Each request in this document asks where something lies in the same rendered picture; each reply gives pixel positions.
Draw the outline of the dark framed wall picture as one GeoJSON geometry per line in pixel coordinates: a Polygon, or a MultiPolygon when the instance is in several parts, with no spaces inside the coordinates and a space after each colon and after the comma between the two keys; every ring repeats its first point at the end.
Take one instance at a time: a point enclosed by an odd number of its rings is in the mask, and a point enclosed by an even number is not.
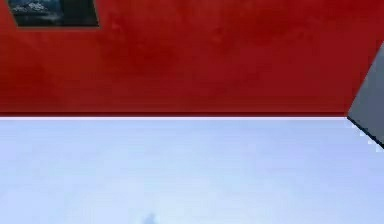
{"type": "Polygon", "coordinates": [[[98,27],[94,0],[7,0],[18,27],[98,27]]]}

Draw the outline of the grey room door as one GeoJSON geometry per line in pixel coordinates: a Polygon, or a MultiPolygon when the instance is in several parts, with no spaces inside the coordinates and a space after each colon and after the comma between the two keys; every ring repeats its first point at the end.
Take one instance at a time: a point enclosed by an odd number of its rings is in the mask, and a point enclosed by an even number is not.
{"type": "Polygon", "coordinates": [[[384,151],[384,42],[353,100],[347,118],[384,151]]]}

